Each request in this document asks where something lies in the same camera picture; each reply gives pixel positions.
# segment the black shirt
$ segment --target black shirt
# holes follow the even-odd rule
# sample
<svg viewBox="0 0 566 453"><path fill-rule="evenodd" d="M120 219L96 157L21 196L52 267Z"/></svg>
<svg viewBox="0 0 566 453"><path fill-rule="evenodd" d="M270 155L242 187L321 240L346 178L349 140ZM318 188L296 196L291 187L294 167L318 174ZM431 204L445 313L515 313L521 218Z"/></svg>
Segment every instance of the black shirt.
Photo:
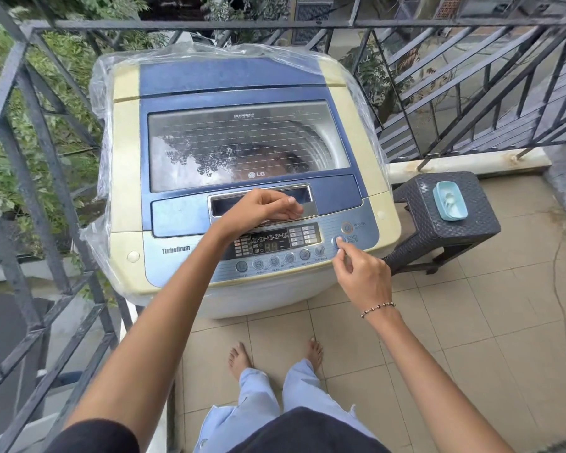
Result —
<svg viewBox="0 0 566 453"><path fill-rule="evenodd" d="M229 453L390 453L380 442L335 418L308 408L288 411L267 423ZM69 426L45 453L139 453L125 426L110 420L88 420Z"/></svg>

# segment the light blue pants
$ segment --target light blue pants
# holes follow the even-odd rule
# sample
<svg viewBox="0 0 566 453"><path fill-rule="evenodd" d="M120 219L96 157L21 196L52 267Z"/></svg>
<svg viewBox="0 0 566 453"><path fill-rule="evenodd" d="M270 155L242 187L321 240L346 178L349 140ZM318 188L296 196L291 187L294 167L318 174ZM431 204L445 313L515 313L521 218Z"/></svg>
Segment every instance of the light blue pants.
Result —
<svg viewBox="0 0 566 453"><path fill-rule="evenodd" d="M266 373L247 368L241 374L239 386L237 407L213 406L206 416L195 453L225 453L280 415L279 403ZM375 438L356 418L354 405L350 412L345 411L319 387L319 379L308 359L294 364L283 384L283 411L296 407L325 413Z"/></svg>

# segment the light blue soap dish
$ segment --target light blue soap dish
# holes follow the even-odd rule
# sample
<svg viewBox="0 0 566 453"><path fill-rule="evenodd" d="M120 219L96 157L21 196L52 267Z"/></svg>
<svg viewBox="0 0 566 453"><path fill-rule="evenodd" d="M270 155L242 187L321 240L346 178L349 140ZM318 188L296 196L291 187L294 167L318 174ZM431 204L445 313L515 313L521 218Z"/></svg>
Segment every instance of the light blue soap dish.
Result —
<svg viewBox="0 0 566 453"><path fill-rule="evenodd" d="M459 186L453 181L441 181L436 184L434 201L440 217L445 221L460 221L468 216L465 200Z"/></svg>

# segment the bracelet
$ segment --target bracelet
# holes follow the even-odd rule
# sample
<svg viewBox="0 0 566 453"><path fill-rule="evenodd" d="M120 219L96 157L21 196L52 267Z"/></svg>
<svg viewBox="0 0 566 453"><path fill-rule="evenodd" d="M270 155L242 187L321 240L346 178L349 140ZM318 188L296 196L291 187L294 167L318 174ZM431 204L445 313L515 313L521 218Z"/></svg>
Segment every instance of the bracelet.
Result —
<svg viewBox="0 0 566 453"><path fill-rule="evenodd" d="M369 310L365 310L364 313L362 315L360 315L360 317L364 318L364 316L367 315L368 313L370 313L374 310L377 310L379 308L382 308L382 307L396 307L396 304L394 302L385 302L383 304L376 305L375 307L373 307Z"/></svg>

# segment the washing machine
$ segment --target washing machine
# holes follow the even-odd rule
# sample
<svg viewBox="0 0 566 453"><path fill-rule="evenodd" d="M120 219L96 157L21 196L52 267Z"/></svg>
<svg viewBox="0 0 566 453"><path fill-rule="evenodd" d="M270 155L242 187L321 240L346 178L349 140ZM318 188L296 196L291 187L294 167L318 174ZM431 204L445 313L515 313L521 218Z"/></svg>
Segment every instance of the washing machine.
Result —
<svg viewBox="0 0 566 453"><path fill-rule="evenodd" d="M281 190L304 213L235 240L200 316L262 312L328 289L336 237L378 257L392 251L401 228L386 170L338 62L183 57L113 73L108 261L124 295L155 294L253 188Z"/></svg>

